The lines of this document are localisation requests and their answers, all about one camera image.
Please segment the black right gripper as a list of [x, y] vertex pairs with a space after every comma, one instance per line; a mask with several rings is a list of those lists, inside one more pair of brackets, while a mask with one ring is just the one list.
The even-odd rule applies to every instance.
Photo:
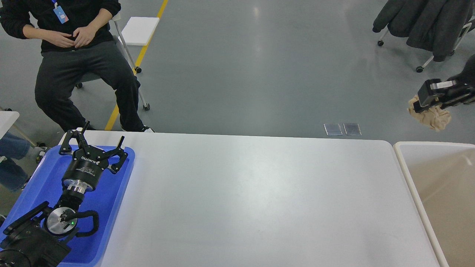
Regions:
[[461, 73], [449, 77], [447, 81], [443, 82], [438, 78], [424, 81], [417, 92], [419, 99], [413, 104], [414, 111], [422, 113], [436, 105], [441, 105], [441, 109], [459, 104], [470, 105], [475, 101], [474, 88], [475, 55], [471, 55]]

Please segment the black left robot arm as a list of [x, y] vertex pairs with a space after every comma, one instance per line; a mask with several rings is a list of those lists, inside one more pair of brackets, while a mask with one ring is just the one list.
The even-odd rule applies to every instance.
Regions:
[[134, 151], [98, 147], [69, 130], [34, 173], [2, 227], [2, 267], [92, 267], [102, 257]]

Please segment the person's right hand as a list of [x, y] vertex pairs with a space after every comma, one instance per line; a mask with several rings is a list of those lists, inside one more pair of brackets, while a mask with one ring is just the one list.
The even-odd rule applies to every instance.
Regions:
[[47, 30], [43, 39], [57, 47], [75, 47], [75, 42], [70, 37], [71, 35], [66, 33]]

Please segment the person's left hand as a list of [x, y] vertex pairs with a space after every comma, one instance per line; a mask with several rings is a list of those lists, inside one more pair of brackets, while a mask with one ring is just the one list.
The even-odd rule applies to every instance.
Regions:
[[89, 44], [95, 37], [97, 31], [98, 29], [91, 25], [77, 28], [73, 32], [73, 37], [75, 38], [73, 41], [73, 46], [75, 48], [80, 48]]

